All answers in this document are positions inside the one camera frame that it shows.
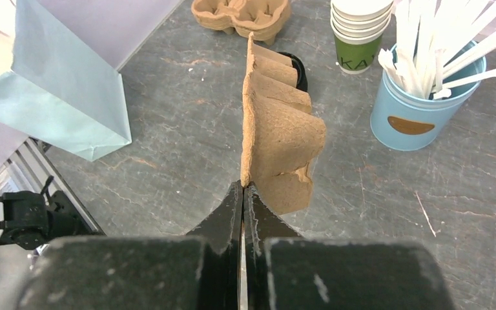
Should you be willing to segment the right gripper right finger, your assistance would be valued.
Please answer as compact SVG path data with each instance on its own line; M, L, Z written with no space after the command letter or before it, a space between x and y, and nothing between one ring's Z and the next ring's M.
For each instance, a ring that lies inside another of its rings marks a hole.
M249 309L454 309L441 269L407 240L309 239L243 192Z

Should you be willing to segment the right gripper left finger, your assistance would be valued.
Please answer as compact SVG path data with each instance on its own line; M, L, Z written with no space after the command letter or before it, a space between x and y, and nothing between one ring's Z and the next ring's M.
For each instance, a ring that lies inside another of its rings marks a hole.
M18 309L238 309L243 188L180 236L52 241Z

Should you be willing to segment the brown cardboard cup carrier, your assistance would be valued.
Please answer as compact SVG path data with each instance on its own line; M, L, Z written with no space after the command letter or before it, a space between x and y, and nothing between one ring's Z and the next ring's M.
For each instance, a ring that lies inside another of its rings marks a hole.
M311 162L324 149L326 125L312 113L308 92L296 88L297 71L289 57L247 39L242 87L240 181L255 183L276 213L309 206Z

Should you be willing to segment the white and blue paper bag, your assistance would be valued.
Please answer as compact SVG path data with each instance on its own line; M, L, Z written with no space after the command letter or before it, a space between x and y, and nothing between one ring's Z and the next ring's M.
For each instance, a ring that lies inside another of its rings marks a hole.
M0 123L88 161L132 142L122 76L37 1L0 1Z

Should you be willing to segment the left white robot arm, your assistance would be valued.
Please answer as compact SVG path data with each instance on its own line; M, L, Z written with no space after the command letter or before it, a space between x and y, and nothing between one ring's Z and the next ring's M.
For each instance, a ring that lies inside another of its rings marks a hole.
M120 309L119 282L103 263L95 237L104 235L83 206L64 191L0 194L0 246L46 251L15 291L14 309Z

